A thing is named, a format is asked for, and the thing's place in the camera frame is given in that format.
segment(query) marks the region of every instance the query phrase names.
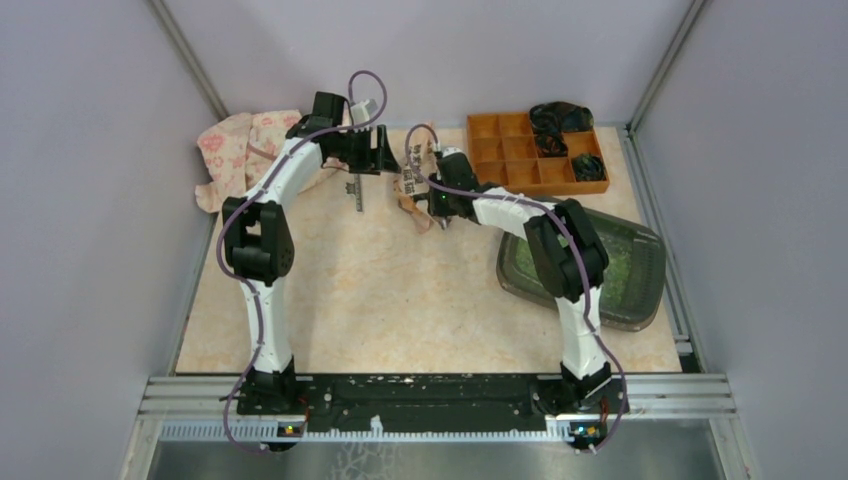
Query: orange sorting tray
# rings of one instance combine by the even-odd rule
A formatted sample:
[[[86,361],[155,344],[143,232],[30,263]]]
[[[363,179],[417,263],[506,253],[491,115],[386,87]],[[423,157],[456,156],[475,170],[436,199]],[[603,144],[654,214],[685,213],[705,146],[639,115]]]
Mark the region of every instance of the orange sorting tray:
[[[562,138],[568,146],[567,157],[542,157],[527,113],[468,116],[468,153],[480,183],[498,183],[525,195],[606,192],[608,175],[598,182],[578,182],[571,168],[571,160],[582,153],[604,161],[595,131],[563,133]]]

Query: aluminum frame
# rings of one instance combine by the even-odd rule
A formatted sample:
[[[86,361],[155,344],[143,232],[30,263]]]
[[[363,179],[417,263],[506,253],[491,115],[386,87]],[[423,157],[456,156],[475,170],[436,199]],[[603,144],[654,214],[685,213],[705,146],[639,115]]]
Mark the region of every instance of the aluminum frame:
[[[229,112],[223,99],[194,54],[166,2],[164,0],[145,0],[145,3],[148,4],[158,20],[163,33],[192,76],[199,93],[212,113],[218,119],[226,118]],[[632,120],[626,126],[617,127],[642,218],[663,238],[667,238],[664,235],[666,229],[650,184],[649,174],[643,161],[644,157],[639,150],[637,134],[669,71],[679,56],[690,31],[709,3],[710,0],[693,0],[643,94]],[[704,350],[701,348],[699,337],[695,331],[673,250],[668,248],[668,251],[668,283],[665,301],[671,313],[677,350],[680,354],[694,352],[701,365],[706,367],[708,362],[702,357]],[[188,308],[190,308],[190,305],[191,299],[188,300]],[[176,365],[178,353],[179,348],[174,353],[172,365]],[[157,443],[160,440],[170,441],[168,438],[175,438],[174,432],[180,426],[180,422],[182,422],[183,427],[192,425],[212,427],[213,424],[209,422],[220,422],[223,404],[218,399],[229,391],[235,380],[235,376],[226,375],[151,378],[139,409],[139,415],[136,418],[121,478],[146,479]],[[632,413],[624,416],[624,420],[709,419],[716,450],[726,478],[758,478],[741,429],[732,393],[723,374],[631,374],[628,375],[628,386],[631,390],[631,406],[633,409]],[[557,421],[583,420],[585,419],[583,417],[585,416],[560,415],[557,417]],[[259,417],[257,419],[251,417],[245,419],[235,413],[233,414],[237,430],[240,422],[271,422],[286,419],[288,418]],[[195,435],[198,438],[204,435],[203,432],[206,432],[207,435],[204,437],[206,441],[210,441],[212,437],[214,438],[211,441],[220,440],[220,437],[214,435],[209,437],[209,431],[182,430],[184,435]],[[255,431],[249,432],[237,431],[242,440],[256,433]],[[385,440],[392,438],[394,438],[393,441],[397,440],[391,435],[383,438]],[[351,440],[354,440],[354,438],[344,435],[340,435],[338,438],[332,436],[325,436],[323,439],[316,438],[316,441]],[[382,441],[380,435],[377,435],[376,440]]]

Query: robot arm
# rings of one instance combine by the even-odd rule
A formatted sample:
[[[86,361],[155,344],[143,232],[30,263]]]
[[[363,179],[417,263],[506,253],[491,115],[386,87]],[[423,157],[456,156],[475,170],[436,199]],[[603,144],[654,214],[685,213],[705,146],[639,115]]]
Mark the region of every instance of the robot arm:
[[[371,148],[371,130],[365,129],[330,133],[295,150],[295,146],[301,143],[297,136],[305,136],[318,129],[341,123],[343,100],[342,97],[332,94],[316,95],[313,113],[304,117],[288,133],[289,139],[283,146],[283,151],[269,169],[270,174],[288,157],[267,188],[263,187],[267,180],[263,178],[256,187],[247,192],[247,197],[229,198],[224,203],[223,217],[226,221],[246,198],[259,195],[225,233],[225,253],[227,263],[235,273],[246,278],[258,291],[261,311],[256,311],[250,288],[242,285],[248,309],[251,342],[254,348],[261,347],[249,377],[250,381],[246,384],[260,390],[251,393],[254,398],[258,396],[257,403],[264,404],[265,412],[268,412],[269,402],[261,398],[263,391],[287,390],[280,388],[280,383],[286,382],[286,378],[288,381],[293,381],[294,378],[294,359],[288,342],[283,305],[283,285],[294,261],[295,249],[285,220],[285,210],[290,207],[305,182],[329,156],[336,156],[348,164],[352,173],[379,174],[385,170],[399,171],[388,147],[384,126],[377,129],[376,148]],[[356,112],[354,116],[359,117],[353,119],[355,123],[360,123],[363,120],[362,115],[367,115],[366,106],[358,104],[353,110]],[[446,149],[439,157],[440,173],[434,174],[437,183],[469,192],[485,191],[500,197],[511,196],[502,187],[480,186],[471,172],[467,157],[458,149]],[[459,197],[436,195],[435,190],[431,189],[431,213],[437,216],[460,215],[481,225],[500,228],[530,242],[539,278],[556,298],[559,310],[564,343],[561,363],[564,383],[572,391],[575,401],[590,397],[609,381],[610,366],[583,320],[585,296],[574,259],[569,257],[568,249],[559,244],[550,220],[537,208],[518,202],[500,198],[472,200]],[[569,228],[582,253],[594,254],[599,259],[592,262],[595,268],[591,275],[593,281],[589,292],[592,303],[598,305],[603,268],[608,264],[608,259],[597,234],[576,201],[546,205],[570,224]],[[261,234],[249,233],[247,228],[256,223],[261,225]],[[589,319],[595,329],[599,329],[597,308],[592,309]],[[261,345],[260,322],[264,327]],[[293,401],[293,398],[283,399],[281,410]],[[249,405],[243,406],[243,402],[239,402],[239,412],[249,413]]]

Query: wires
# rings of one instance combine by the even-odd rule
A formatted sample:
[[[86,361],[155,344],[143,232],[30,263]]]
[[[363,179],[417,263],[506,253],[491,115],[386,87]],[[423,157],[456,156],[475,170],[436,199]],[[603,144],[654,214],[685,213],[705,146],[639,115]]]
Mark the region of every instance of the wires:
[[[607,397],[601,397],[601,423],[607,423],[609,417],[609,400]]]
[[[404,155],[406,155],[406,156],[409,155],[409,140],[412,138],[412,134],[416,130],[418,130],[419,128],[423,128],[423,129],[426,129],[427,131],[429,131],[430,135],[433,136],[433,141],[436,143],[437,146],[439,145],[439,137],[438,137],[438,135],[436,135],[436,131],[433,130],[433,127],[426,125],[426,124],[423,124],[423,123],[419,123],[418,125],[415,125],[411,129],[409,129],[409,132],[407,132],[407,134],[406,134],[406,140],[404,141],[404,145],[403,145],[403,148],[404,148],[403,154]],[[571,250],[571,253],[574,255],[574,259],[577,261],[577,270],[580,273],[580,282],[583,284],[583,291],[585,292],[583,298],[586,299],[586,305],[585,305],[585,308],[583,309],[583,321],[586,322],[586,326],[589,328],[589,331],[592,332],[592,335],[595,337],[595,341],[598,342],[598,347],[600,347],[601,351],[603,351],[604,354],[607,357],[609,357],[610,360],[612,360],[613,364],[615,364],[615,367],[618,369],[619,375],[621,376],[621,394],[622,394],[621,405],[618,408],[618,414],[616,415],[615,420],[613,421],[612,427],[610,427],[608,435],[594,449],[593,452],[597,453],[598,451],[601,450],[601,448],[603,448],[607,444],[609,439],[612,438],[613,434],[615,434],[615,432],[618,431],[618,427],[621,424],[621,417],[622,417],[622,415],[624,415],[624,409],[625,409],[625,406],[627,405],[627,380],[626,380],[626,376],[625,376],[625,373],[624,373],[624,368],[621,367],[621,362],[618,361],[618,358],[616,358],[616,356],[613,355],[613,353],[610,351],[610,349],[606,346],[604,341],[601,339],[600,333],[595,328],[595,326],[592,325],[592,322],[589,320],[589,312],[591,310],[591,303],[592,303],[591,296],[589,295],[589,291],[590,291],[589,276],[586,273],[586,264],[583,263],[583,257],[580,256],[580,250],[577,249],[577,245],[574,243],[574,238],[568,232],[568,228],[566,228],[563,221],[559,217],[557,217],[556,214],[550,208],[548,208],[547,206],[545,206],[542,203],[535,202],[533,200],[528,200],[524,197],[517,196],[517,195],[491,195],[491,194],[486,194],[486,193],[467,192],[467,191],[464,191],[464,190],[457,190],[455,188],[450,188],[450,187],[446,187],[444,185],[439,185],[439,184],[433,182],[432,180],[430,180],[429,178],[427,178],[426,176],[422,175],[421,171],[418,169],[418,166],[415,165],[411,160],[408,160],[407,164],[409,164],[412,171],[418,177],[420,177],[427,185],[429,185],[430,188],[435,188],[436,190],[441,190],[445,193],[451,193],[451,194],[454,194],[454,195],[460,195],[460,196],[464,196],[464,197],[487,198],[487,199],[491,199],[491,200],[503,200],[503,201],[508,201],[508,202],[520,203],[522,205],[527,205],[527,206],[533,207],[533,208],[538,208],[539,210],[543,211],[551,219],[551,221],[554,222],[554,225],[556,225],[556,227],[559,229],[562,236],[568,242],[568,248]]]
[[[581,153],[571,159],[571,169],[578,182],[600,182],[606,178],[604,162],[591,153]]]
[[[230,215],[230,218],[228,218],[227,221],[224,222],[224,226],[221,228],[221,233],[218,235],[218,241],[215,244],[215,258],[218,260],[218,267],[220,267],[221,271],[224,272],[224,275],[226,275],[226,276],[228,276],[232,279],[238,280],[239,282],[243,283],[247,287],[247,289],[250,291],[251,295],[253,295],[253,305],[254,305],[254,308],[256,308],[256,319],[257,319],[257,323],[258,323],[257,335],[256,335],[256,348],[253,350],[253,355],[250,357],[250,361],[247,363],[247,367],[245,367],[244,371],[241,372],[241,375],[239,375],[239,378],[238,378],[238,380],[236,380],[236,383],[233,385],[232,390],[230,390],[230,393],[227,395],[227,401],[224,404],[224,433],[227,436],[227,440],[229,440],[230,443],[232,443],[234,446],[236,446],[237,448],[239,448],[240,450],[242,450],[246,453],[265,454],[265,453],[267,453],[267,451],[266,450],[256,450],[256,449],[248,448],[248,447],[245,447],[242,444],[240,444],[233,437],[232,431],[230,430],[229,413],[230,413],[230,407],[233,403],[233,399],[235,398],[236,393],[238,393],[239,388],[241,387],[242,383],[244,383],[245,379],[247,378],[248,373],[250,373],[250,370],[253,368],[253,366],[256,364],[256,361],[259,359],[259,354],[262,350],[262,346],[265,344],[265,324],[264,324],[264,320],[262,318],[262,305],[261,305],[261,300],[259,298],[259,291],[246,278],[244,278],[240,275],[236,275],[235,272],[231,271],[227,267],[226,262],[224,261],[224,256],[222,254],[223,247],[224,247],[224,238],[227,236],[227,232],[230,230],[230,227],[232,227],[233,222],[235,222],[235,219],[238,218],[239,215],[244,213],[244,211],[247,210],[248,207],[250,207],[251,205],[256,203],[256,201],[259,199],[259,197],[264,195],[270,189],[271,184],[274,182],[274,179],[280,173],[280,170],[282,170],[283,166],[286,164],[286,162],[291,157],[291,155],[293,153],[295,153],[298,149],[300,149],[302,146],[306,145],[307,143],[311,142],[312,140],[314,140],[315,138],[317,138],[321,135],[325,135],[325,134],[333,133],[333,132],[342,132],[342,131],[345,131],[345,130],[357,130],[357,129],[360,129],[360,128],[367,127],[368,125],[374,123],[377,120],[377,118],[379,118],[380,115],[383,114],[383,111],[386,109],[386,101],[388,100],[388,92],[386,91],[386,85],[383,83],[383,80],[381,80],[380,77],[378,77],[374,72],[371,72],[369,70],[359,70],[359,71],[355,72],[353,75],[351,75],[350,80],[348,81],[348,93],[352,96],[352,94],[353,94],[353,81],[354,81],[354,79],[356,79],[356,77],[358,77],[360,75],[367,75],[367,76],[373,78],[374,80],[376,80],[377,83],[380,85],[380,90],[382,90],[382,92],[383,92],[383,102],[380,104],[380,108],[379,108],[379,110],[377,110],[377,113],[370,120],[363,122],[361,124],[358,124],[358,125],[329,127],[329,128],[324,128],[324,129],[318,130],[317,132],[313,132],[313,133],[307,135],[306,137],[304,137],[303,139],[301,139],[300,142],[295,144],[295,146],[292,147],[292,149],[289,150],[288,152],[281,151],[280,157],[277,157],[277,159],[280,160],[280,161],[277,162],[277,164],[274,166],[273,170],[271,170],[266,175],[265,181],[262,183],[262,186],[258,189],[258,191],[252,197],[248,198],[246,202],[239,205],[239,207],[236,208],[236,210],[233,212],[233,214]]]
[[[562,122],[547,103],[530,109],[530,126],[536,147],[543,157],[567,157],[568,145],[562,138]]]
[[[306,412],[303,414],[303,426],[300,427],[302,436],[306,433],[306,426],[309,424],[309,402],[306,400],[306,397],[300,397],[297,400],[306,408]]]

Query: gray wall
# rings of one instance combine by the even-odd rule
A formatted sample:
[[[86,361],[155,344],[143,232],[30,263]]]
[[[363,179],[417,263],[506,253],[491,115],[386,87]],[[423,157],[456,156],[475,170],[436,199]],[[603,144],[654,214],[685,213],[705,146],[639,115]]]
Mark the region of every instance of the gray wall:
[[[0,4],[0,478],[118,475],[214,119],[140,0]]]
[[[445,125],[557,99],[629,120],[690,0],[167,3],[231,113],[309,111],[368,68],[389,87],[384,121]]]
[[[845,478],[848,3],[715,2],[638,135],[763,478]]]

